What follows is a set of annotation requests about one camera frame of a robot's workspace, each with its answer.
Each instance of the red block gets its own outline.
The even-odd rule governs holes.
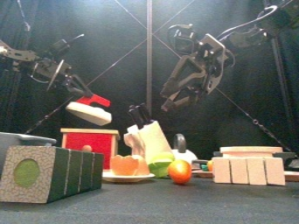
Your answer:
[[[104,154],[103,168],[110,169],[110,158],[118,154],[118,130],[111,129],[60,129],[62,148],[82,151],[90,145],[92,152]]]

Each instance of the green circle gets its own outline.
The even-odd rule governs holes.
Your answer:
[[[27,158],[14,169],[14,181],[26,188],[30,188],[40,176],[40,166],[35,160]]]

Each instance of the toy fruit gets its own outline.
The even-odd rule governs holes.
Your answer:
[[[133,158],[138,159],[138,168],[137,168],[137,176],[147,176],[150,175],[150,168],[146,162],[146,159],[139,155],[133,155]]]
[[[139,160],[133,156],[122,157],[117,155],[110,159],[111,172],[118,176],[135,176],[138,166]]]
[[[175,184],[178,185],[186,184],[187,182],[190,182],[193,178],[191,164],[183,159],[173,161],[169,166],[169,175]]]
[[[174,154],[170,151],[161,152],[154,156],[149,167],[157,178],[165,178],[169,175],[167,168],[173,161]]]
[[[92,148],[88,144],[82,147],[82,150],[87,152],[92,152]]]

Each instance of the white wooden block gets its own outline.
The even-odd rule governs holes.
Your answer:
[[[230,171],[233,184],[249,184],[247,159],[243,157],[230,158]]]
[[[223,157],[213,158],[213,176],[215,183],[231,183],[230,159]]]
[[[270,185],[285,186],[285,163],[281,157],[266,157],[266,181]]]
[[[267,184],[265,159],[262,157],[247,158],[247,176],[251,185],[265,186]]]

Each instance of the white plate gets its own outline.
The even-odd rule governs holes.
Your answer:
[[[108,182],[123,182],[123,183],[138,182],[141,180],[150,179],[154,176],[155,175],[153,173],[145,176],[118,176],[111,171],[103,171],[103,180]]]

